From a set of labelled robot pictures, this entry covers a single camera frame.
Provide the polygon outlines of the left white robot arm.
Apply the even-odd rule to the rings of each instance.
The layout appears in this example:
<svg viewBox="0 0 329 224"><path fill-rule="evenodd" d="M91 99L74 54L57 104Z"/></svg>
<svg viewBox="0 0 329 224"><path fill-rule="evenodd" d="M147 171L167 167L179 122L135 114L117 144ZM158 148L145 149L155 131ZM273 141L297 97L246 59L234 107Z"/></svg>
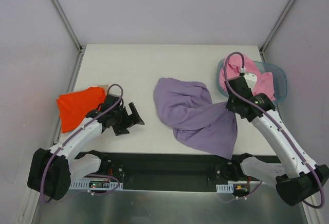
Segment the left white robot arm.
<svg viewBox="0 0 329 224"><path fill-rule="evenodd" d="M51 148L38 149L32 157L27 186L49 199L60 200L70 184L89 174L104 177L108 183L122 178L116 170L120 166L102 152L91 150L79 157L82 150L106 129L112 128L115 136L129 134L134 125L144 125L134 103L127 113L121 96L108 94L103 103L89 111L68 138Z"/></svg>

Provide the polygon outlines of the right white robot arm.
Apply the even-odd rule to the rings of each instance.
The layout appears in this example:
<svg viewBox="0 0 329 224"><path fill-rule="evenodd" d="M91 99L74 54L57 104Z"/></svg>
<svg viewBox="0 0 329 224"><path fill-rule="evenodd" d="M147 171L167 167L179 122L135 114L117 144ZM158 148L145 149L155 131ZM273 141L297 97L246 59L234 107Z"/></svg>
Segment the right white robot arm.
<svg viewBox="0 0 329 224"><path fill-rule="evenodd" d="M251 176L274 187L289 206L303 202L311 208L322 208L328 166L319 165L301 148L270 98L263 93L253 95L243 76L226 80L225 85L229 94L226 109L250 122L280 160L280 164L270 164L243 154L231 167L232 176L237 180Z"/></svg>

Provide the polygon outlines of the purple t shirt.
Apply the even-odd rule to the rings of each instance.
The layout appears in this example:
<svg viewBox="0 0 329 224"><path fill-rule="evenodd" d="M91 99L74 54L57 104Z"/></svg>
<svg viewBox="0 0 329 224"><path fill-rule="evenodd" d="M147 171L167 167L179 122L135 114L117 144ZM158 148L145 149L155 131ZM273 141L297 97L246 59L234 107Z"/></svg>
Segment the purple t shirt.
<svg viewBox="0 0 329 224"><path fill-rule="evenodd" d="M226 103L213 103L201 82L159 79L153 93L157 115L173 130L175 139L192 149L231 159L237 140L237 121Z"/></svg>

